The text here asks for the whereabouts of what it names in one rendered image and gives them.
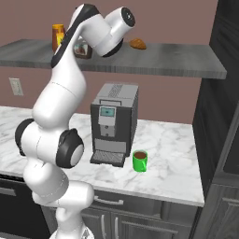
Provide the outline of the golden brown croissant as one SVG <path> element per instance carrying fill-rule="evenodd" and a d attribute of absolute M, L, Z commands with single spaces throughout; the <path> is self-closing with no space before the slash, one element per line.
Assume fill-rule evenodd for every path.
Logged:
<path fill-rule="evenodd" d="M 135 38 L 130 41 L 130 46 L 134 49 L 146 49 L 147 46 L 144 41 L 140 38 Z"/>

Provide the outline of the white wall socket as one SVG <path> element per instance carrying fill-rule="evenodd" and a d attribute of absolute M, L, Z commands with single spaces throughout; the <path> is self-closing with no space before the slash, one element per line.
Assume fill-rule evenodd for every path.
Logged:
<path fill-rule="evenodd" d="M 16 96 L 23 96 L 23 91 L 22 91 L 20 80 L 18 78 L 11 77 L 9 79 L 9 82 L 10 82 L 13 94 Z"/>

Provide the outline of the green mug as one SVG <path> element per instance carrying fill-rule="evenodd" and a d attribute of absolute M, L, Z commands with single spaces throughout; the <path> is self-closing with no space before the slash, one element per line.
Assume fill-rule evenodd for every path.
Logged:
<path fill-rule="evenodd" d="M 133 168 L 136 172 L 146 172 L 148 154 L 144 150 L 136 150 L 133 153 Z"/>

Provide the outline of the dark tall cabinet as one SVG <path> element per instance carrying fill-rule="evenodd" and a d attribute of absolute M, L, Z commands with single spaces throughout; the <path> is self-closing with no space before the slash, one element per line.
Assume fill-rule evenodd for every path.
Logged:
<path fill-rule="evenodd" d="M 204 206 L 190 239 L 239 239 L 239 0 L 218 0 L 209 46 L 227 76 L 199 90 L 192 127 Z"/>

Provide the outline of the dark cupboard door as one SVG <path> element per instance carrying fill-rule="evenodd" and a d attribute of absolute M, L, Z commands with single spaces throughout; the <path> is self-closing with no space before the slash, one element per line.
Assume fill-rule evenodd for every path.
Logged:
<path fill-rule="evenodd" d="M 190 227 L 125 214 L 112 213 L 112 238 L 115 239 L 115 217 L 119 218 L 119 239 L 189 239 Z"/>
<path fill-rule="evenodd" d="M 47 222 L 49 232 L 54 233 L 57 230 L 57 220 L 55 218 L 54 207 L 41 207 L 43 211 L 44 218 Z M 95 209 L 87 208 L 81 212 L 81 216 L 86 224 L 86 226 L 91 230 L 94 235 L 94 239 L 103 239 L 102 230 L 101 230 L 101 216 L 105 215 L 105 233 L 106 239 L 111 239 L 111 218 L 110 213 Z"/>

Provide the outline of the grey coffee machine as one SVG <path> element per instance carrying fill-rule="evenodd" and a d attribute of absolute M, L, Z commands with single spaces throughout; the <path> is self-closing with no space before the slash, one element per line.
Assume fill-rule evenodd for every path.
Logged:
<path fill-rule="evenodd" d="M 130 156 L 138 119 L 139 87 L 106 83 L 91 103 L 91 163 L 122 167 Z"/>

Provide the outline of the grey wooden shelf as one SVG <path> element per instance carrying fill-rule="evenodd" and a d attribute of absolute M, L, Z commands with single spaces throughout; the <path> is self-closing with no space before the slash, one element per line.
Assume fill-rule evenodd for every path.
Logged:
<path fill-rule="evenodd" d="M 48 40 L 20 39 L 0 47 L 0 66 L 50 68 L 53 56 Z M 224 79 L 227 71 L 207 45 L 148 43 L 133 49 L 124 43 L 109 58 L 93 54 L 77 61 L 83 71 Z"/>

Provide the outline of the dark drawer front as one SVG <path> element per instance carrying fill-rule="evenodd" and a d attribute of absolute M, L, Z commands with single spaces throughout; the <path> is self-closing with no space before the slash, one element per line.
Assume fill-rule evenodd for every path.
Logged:
<path fill-rule="evenodd" d="M 147 216 L 159 215 L 161 212 L 162 202 L 158 200 L 102 190 L 96 190 L 94 193 L 94 196 L 97 195 L 101 199 L 109 201 L 118 201 L 119 199 L 121 199 L 124 201 L 124 205 L 101 204 L 94 201 L 93 203 L 95 205 L 105 206 L 108 208 L 114 208 L 121 211 L 132 212 Z"/>

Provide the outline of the amber honey bottle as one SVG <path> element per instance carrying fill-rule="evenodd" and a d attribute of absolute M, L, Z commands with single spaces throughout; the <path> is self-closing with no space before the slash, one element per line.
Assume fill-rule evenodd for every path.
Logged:
<path fill-rule="evenodd" d="M 53 24 L 52 25 L 52 50 L 56 51 L 56 49 L 60 46 L 63 37 L 64 37 L 64 27 L 62 24 Z"/>

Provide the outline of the black dishwasher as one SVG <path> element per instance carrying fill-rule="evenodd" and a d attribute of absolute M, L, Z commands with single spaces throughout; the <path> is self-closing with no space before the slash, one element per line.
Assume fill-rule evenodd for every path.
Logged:
<path fill-rule="evenodd" d="M 22 177 L 0 174 L 0 188 L 14 189 L 16 196 L 0 193 L 0 232 L 28 239 L 49 239 L 50 232 L 41 207 Z"/>

